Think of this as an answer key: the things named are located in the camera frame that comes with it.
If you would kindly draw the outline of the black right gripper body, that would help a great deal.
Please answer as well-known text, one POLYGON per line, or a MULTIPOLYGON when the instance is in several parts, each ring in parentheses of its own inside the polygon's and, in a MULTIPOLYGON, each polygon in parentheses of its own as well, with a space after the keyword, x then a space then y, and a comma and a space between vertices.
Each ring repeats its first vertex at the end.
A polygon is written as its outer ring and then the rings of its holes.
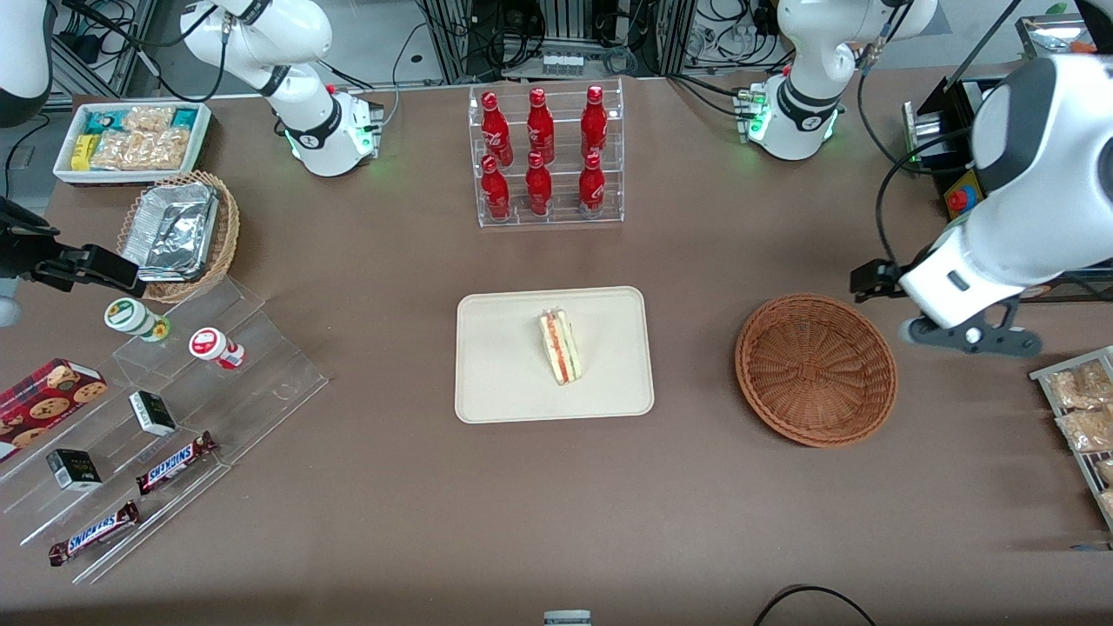
POLYGON ((55 231, 47 234, 28 234, 3 231, 1 234, 1 278, 41 282, 36 267, 45 260, 57 256, 55 231))

